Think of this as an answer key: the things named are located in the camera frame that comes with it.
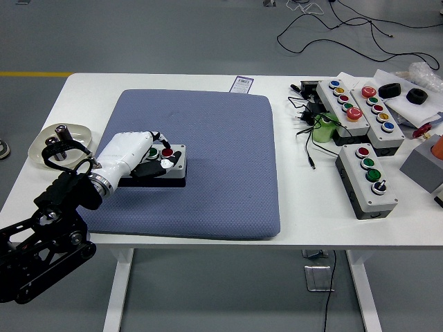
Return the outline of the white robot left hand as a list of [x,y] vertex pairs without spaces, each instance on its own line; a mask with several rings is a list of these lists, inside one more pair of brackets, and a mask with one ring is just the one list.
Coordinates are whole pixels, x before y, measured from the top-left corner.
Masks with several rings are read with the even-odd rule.
[[183,160],[183,152],[173,150],[160,132],[117,133],[100,152],[99,167],[91,172],[90,178],[114,190],[124,177],[144,181],[164,176]]

